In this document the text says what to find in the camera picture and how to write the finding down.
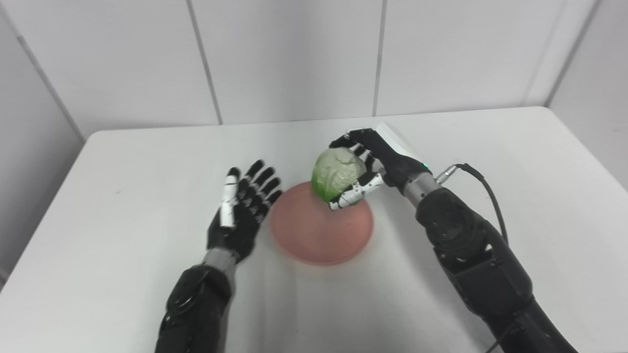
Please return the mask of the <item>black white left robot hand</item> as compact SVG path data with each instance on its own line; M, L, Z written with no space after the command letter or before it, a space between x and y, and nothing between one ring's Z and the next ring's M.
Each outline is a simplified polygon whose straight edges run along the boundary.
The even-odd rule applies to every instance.
M255 245L261 223L283 193L273 167L262 159L243 174L237 167L227 172L218 210L207 230L207 250L222 249L246 259Z

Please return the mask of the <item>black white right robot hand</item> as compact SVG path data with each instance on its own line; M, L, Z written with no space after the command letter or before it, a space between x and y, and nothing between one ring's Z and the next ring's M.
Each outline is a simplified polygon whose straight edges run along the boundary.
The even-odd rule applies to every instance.
M441 188L426 164L397 149L399 143L389 128L348 130L328 146L349 149L367 168L357 181L328 202L333 211L357 204L383 185L397 188L414 207Z

